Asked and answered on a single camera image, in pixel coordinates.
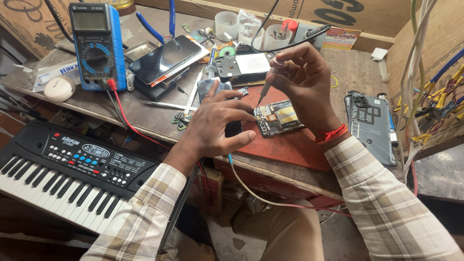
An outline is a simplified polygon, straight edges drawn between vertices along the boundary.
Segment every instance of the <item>blue multimeter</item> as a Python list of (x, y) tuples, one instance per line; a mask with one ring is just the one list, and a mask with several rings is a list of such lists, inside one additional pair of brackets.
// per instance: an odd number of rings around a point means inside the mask
[(70, 3), (72, 34), (82, 89), (103, 91), (102, 79), (127, 90), (119, 13), (107, 3)]

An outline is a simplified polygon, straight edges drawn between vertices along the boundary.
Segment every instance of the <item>blue-handled pliers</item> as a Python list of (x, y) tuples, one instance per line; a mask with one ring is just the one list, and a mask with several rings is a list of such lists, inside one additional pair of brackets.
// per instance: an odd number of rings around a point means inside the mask
[[(162, 45), (164, 45), (164, 38), (157, 32), (151, 25), (143, 18), (140, 12), (137, 12), (137, 18), (143, 27), (155, 37)], [(175, 7), (174, 0), (169, 0), (169, 40), (174, 41), (177, 44), (179, 50), (181, 50), (180, 44), (175, 39)]]

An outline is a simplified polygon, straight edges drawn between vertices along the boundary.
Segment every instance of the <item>black piano key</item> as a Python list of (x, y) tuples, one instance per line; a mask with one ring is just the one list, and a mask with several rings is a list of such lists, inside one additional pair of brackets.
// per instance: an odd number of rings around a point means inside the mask
[(16, 175), (14, 175), (14, 179), (19, 180), (24, 175), (24, 173), (26, 173), (26, 171), (29, 170), (31, 165), (32, 165), (32, 162), (30, 162), (30, 161), (27, 162), (26, 166), (24, 166)]
[(92, 191), (92, 186), (87, 187), (84, 193), (82, 193), (82, 196), (76, 202), (76, 206), (80, 207), (91, 191)]
[(111, 193), (108, 193), (108, 195), (106, 195), (106, 198), (103, 199), (102, 203), (100, 204), (100, 206), (97, 208), (97, 211), (95, 212), (97, 215), (101, 214), (103, 209), (105, 209), (106, 207), (106, 204), (108, 204), (108, 201), (110, 201), (111, 199)]
[(105, 212), (105, 218), (108, 218), (108, 217), (111, 215), (111, 213), (112, 213), (113, 210), (115, 209), (115, 206), (116, 206), (116, 204), (118, 203), (118, 201), (119, 201), (119, 197), (117, 196), (117, 197), (113, 200), (113, 202), (111, 203), (110, 207), (106, 210), (106, 212)]
[(8, 163), (7, 165), (5, 165), (5, 166), (1, 169), (1, 173), (2, 173), (2, 174), (6, 174), (6, 173), (11, 169), (11, 167), (13, 167), (14, 164), (15, 164), (16, 162), (18, 162), (18, 159), (19, 159), (18, 156), (14, 156), (14, 157), (13, 157), (13, 160), (10, 161), (10, 163)]
[(97, 203), (100, 201), (100, 198), (102, 198), (103, 196), (103, 190), (101, 190), (97, 196), (93, 199), (92, 203), (90, 203), (90, 206), (89, 206), (89, 211), (92, 212), (93, 209), (95, 208), (95, 206), (97, 205)]
[(79, 193), (81, 192), (81, 190), (84, 188), (85, 184), (84, 183), (81, 183), (79, 184), (79, 186), (77, 187), (77, 189), (71, 194), (71, 196), (69, 197), (69, 203), (73, 203), (74, 200), (76, 199), (76, 197), (79, 195)]
[(47, 169), (42, 171), (42, 173), (34, 180), (34, 182), (32, 182), (32, 187), (36, 188), (40, 184), (40, 182), (42, 182), (42, 180), (48, 174), (48, 172), (49, 172), (49, 170), (47, 170)]
[(58, 189), (63, 185), (64, 181), (66, 180), (66, 176), (63, 175), (58, 182), (53, 186), (53, 188), (50, 190), (50, 195), (55, 195), (55, 193), (58, 191)]
[(21, 168), (22, 165), (24, 165), (24, 160), (20, 159), (18, 161), (19, 163), (14, 166), (11, 171), (8, 173), (8, 177), (12, 177), (16, 172), (18, 172), (19, 168)]
[(47, 182), (47, 184), (45, 184), (44, 188), (42, 189), (44, 192), (47, 192), (48, 189), (50, 189), (50, 187), (53, 185), (53, 183), (55, 183), (56, 179), (58, 179), (59, 177), (59, 174), (58, 173), (55, 173), (55, 175), (53, 175), (53, 177), (50, 178), (50, 180)]
[(60, 191), (58, 192), (57, 197), (62, 198), (63, 195), (66, 193), (66, 191), (69, 189), (69, 187), (72, 185), (73, 182), (74, 182), (73, 179), (68, 180), (68, 182), (66, 182), (66, 184), (63, 186), (63, 188), (60, 189)]
[(35, 176), (37, 176), (37, 174), (40, 172), (40, 170), (42, 169), (41, 166), (38, 166), (30, 175), (29, 177), (26, 178), (26, 180), (24, 181), (24, 183), (26, 183), (26, 185), (29, 185), (32, 180), (35, 178)]

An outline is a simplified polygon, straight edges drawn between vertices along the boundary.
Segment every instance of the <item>floor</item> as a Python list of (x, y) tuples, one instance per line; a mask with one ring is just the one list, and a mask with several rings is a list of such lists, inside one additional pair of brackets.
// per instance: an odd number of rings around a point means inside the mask
[[(229, 224), (231, 215), (239, 203), (223, 199), (219, 216), (205, 216), (214, 247), (220, 261), (258, 261), (264, 252), (266, 241), (236, 235)], [(319, 219), (327, 217), (319, 211)], [(370, 261), (364, 241), (351, 218), (334, 215), (321, 225), (325, 261)]]

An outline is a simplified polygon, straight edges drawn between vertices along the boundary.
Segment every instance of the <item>multimeter dial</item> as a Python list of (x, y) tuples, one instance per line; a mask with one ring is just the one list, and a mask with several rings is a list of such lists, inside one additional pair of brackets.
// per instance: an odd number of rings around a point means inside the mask
[(99, 43), (86, 45), (81, 52), (81, 61), (85, 69), (95, 75), (108, 73), (113, 65), (111, 53)]

